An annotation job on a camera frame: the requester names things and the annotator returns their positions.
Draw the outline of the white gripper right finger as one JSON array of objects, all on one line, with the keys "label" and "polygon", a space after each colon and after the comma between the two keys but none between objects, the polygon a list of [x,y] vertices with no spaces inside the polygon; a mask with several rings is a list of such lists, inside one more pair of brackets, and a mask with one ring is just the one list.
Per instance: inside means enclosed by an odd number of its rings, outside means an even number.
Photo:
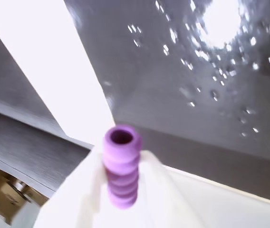
[{"label": "white gripper right finger", "polygon": [[164,166],[141,152],[136,204],[127,228],[270,228],[270,200]]}]

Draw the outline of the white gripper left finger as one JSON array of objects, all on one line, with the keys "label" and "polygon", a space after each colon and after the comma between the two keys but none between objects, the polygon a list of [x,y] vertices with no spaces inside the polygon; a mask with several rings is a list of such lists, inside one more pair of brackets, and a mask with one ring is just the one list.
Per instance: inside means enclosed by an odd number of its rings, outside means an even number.
[{"label": "white gripper left finger", "polygon": [[125,228],[124,214],[107,192],[103,146],[97,145],[41,208],[36,228]]}]

